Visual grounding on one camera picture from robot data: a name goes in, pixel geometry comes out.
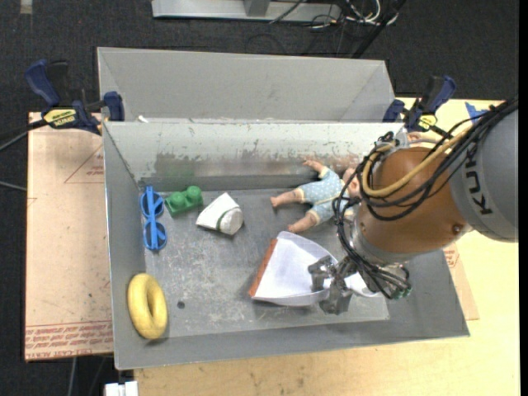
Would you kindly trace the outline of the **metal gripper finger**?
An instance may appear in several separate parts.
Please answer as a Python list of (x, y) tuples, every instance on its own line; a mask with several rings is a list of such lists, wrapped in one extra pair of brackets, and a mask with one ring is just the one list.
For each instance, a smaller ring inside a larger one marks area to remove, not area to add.
[(336, 275), (334, 258), (332, 256), (321, 257), (308, 267), (308, 272), (312, 281), (311, 290), (313, 292), (323, 290), (324, 281)]
[(326, 314), (343, 314), (348, 311), (352, 290), (344, 280), (333, 280), (328, 288), (328, 297), (319, 303)]

